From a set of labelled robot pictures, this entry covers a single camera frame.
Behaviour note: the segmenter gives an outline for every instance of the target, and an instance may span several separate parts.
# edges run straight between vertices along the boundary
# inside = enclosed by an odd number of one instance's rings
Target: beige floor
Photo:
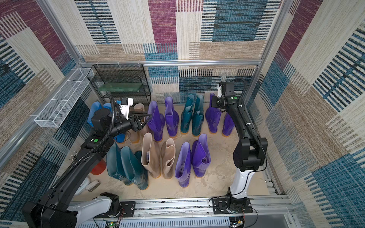
[[[182,113],[184,106],[176,105],[175,110],[179,115]],[[164,114],[165,107],[159,106],[160,113]],[[222,113],[220,123],[218,125],[218,132],[216,134],[209,133],[208,124],[204,120],[201,133],[208,135],[208,147],[211,155],[211,164],[207,169],[205,176],[197,178],[194,175],[193,168],[191,169],[190,184],[186,188],[179,186],[177,179],[173,176],[166,180],[161,175],[157,179],[153,179],[149,175],[149,186],[146,190],[139,190],[136,185],[132,184],[126,186],[122,181],[109,177],[107,170],[100,175],[89,174],[91,181],[99,180],[100,186],[93,192],[84,191],[80,195],[74,197],[73,201],[87,201],[97,197],[100,193],[110,192],[119,195],[120,199],[154,199],[154,198],[187,198],[187,197],[210,197],[220,196],[227,192],[228,187],[232,184],[235,166],[233,163],[233,151],[237,145],[238,136],[234,129],[232,134],[225,138],[222,136],[223,120],[225,113]],[[161,147],[163,142],[169,138],[166,126],[164,129],[164,139],[159,143]],[[181,145],[184,142],[189,142],[192,146],[193,142],[197,140],[190,131],[187,135],[182,135],[180,132],[180,125],[178,128],[177,138],[174,139],[176,146],[176,156],[174,168],[180,152]],[[121,146],[129,146],[133,152],[142,149],[142,137],[139,143],[132,144],[129,140]],[[262,172],[255,173],[249,185],[248,194],[253,195],[269,195],[268,188],[264,181]]]

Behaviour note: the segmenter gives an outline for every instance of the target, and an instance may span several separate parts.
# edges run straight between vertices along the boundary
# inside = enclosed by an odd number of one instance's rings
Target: purple rain boot
[[[220,115],[222,114],[219,108],[212,107],[212,97],[215,96],[214,93],[210,93],[209,108],[205,111],[205,118],[208,122],[209,132],[215,134],[218,131],[218,124],[220,120]]]
[[[165,98],[165,119],[166,127],[170,137],[175,137],[177,134],[177,126],[179,124],[179,114],[174,109],[172,97]]]
[[[232,133],[233,128],[234,128],[233,120],[231,116],[227,113],[226,116],[224,117],[222,135],[224,137],[228,137]]]
[[[208,149],[207,134],[201,134],[199,140],[193,143],[191,148],[193,155],[193,169],[196,177],[203,177],[205,170],[210,164],[210,153]]]
[[[179,185],[183,188],[186,188],[189,185],[191,157],[190,144],[185,142],[181,146],[175,168],[175,177],[179,181]]]
[[[162,133],[165,126],[165,117],[158,110],[157,102],[151,101],[148,107],[148,114],[152,114],[152,117],[148,121],[148,127],[153,131],[153,137],[156,142],[162,141]]]

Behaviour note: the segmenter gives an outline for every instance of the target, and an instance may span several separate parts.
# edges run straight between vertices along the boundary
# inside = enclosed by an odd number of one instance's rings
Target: black metal wire rack
[[[135,91],[112,91],[113,97],[133,98],[133,103],[142,103],[148,106],[151,102],[151,91],[147,82],[147,77],[143,65],[141,64],[95,64],[91,67],[94,72],[93,77],[88,77],[91,85],[103,98],[104,102],[109,102],[105,91],[100,91],[100,87],[113,83],[139,83],[140,87]]]

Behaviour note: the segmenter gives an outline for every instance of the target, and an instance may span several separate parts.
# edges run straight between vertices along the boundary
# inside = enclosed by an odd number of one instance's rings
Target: white wire mesh basket
[[[59,128],[89,84],[87,76],[94,76],[90,68],[81,67],[75,70],[34,121],[40,127]]]

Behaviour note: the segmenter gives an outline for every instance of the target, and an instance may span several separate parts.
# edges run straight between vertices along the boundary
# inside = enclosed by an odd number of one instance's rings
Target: rubber boot
[[[232,133],[234,127],[235,126],[233,120],[231,116],[227,113],[226,116],[224,117],[222,135],[224,137],[228,137]]]
[[[88,123],[93,127],[94,125],[92,124],[91,122],[91,118],[94,116],[94,113],[99,110],[99,109],[102,109],[103,106],[101,105],[100,102],[96,101],[94,102],[92,105],[91,105],[91,108],[90,108],[90,112],[89,112],[89,117],[88,117]]]
[[[137,151],[133,154],[131,149],[125,146],[120,150],[120,156],[127,179],[140,190],[145,190],[148,187],[148,172],[141,164],[142,152]]]
[[[210,153],[208,149],[207,135],[201,134],[199,140],[193,143],[191,148],[193,155],[193,169],[197,177],[203,177],[205,170],[210,164]]]
[[[110,103],[105,103],[104,108],[107,108],[110,111],[112,111],[112,105]],[[124,140],[125,138],[126,138],[125,134],[119,134],[119,135],[113,137],[114,141],[118,144],[123,144],[125,142],[125,140]]]
[[[159,112],[156,101],[151,101],[150,106],[148,107],[148,114],[152,114],[152,117],[147,124],[153,131],[153,137],[156,142],[161,142],[165,126],[165,117]]]
[[[173,175],[172,165],[175,161],[175,142],[173,139],[168,139],[161,148],[162,158],[162,175],[165,179],[171,179]]]
[[[194,113],[193,113],[193,124],[192,124],[193,135],[196,137],[200,135],[201,126],[204,122],[203,104],[204,104],[204,97],[202,95],[196,96]]]
[[[181,125],[180,130],[183,135],[187,134],[190,127],[190,121],[193,116],[193,105],[194,105],[194,95],[188,95],[186,99],[184,111],[181,114]]]
[[[212,107],[212,97],[215,96],[214,93],[210,93],[209,108],[205,112],[205,118],[208,122],[209,132],[215,134],[218,131],[218,124],[220,120],[220,115],[222,114],[219,108]]]
[[[179,125],[179,114],[174,109],[172,97],[165,98],[165,119],[166,127],[170,137],[175,137],[177,134],[177,126]]]
[[[138,104],[136,104],[136,105],[134,106],[134,110],[135,110],[136,112],[145,112],[145,106],[144,106],[143,104],[141,104],[141,103],[138,103]],[[143,136],[145,136],[145,134],[146,134],[147,132],[150,132],[150,128],[148,127],[148,124],[146,124],[146,125],[142,128],[142,130],[140,130],[140,131],[139,131],[139,133],[141,133],[141,134],[142,134],[142,137],[143,137]]]
[[[109,176],[123,181],[125,185],[131,185],[132,182],[127,179],[122,165],[122,158],[120,157],[120,148],[114,143],[107,153],[107,170]]]
[[[185,142],[181,146],[175,168],[175,177],[179,181],[179,185],[183,188],[186,188],[189,185],[191,158],[190,144]]]
[[[141,162],[153,178],[159,178],[161,175],[160,154],[160,147],[153,141],[152,134],[146,133],[143,137]]]

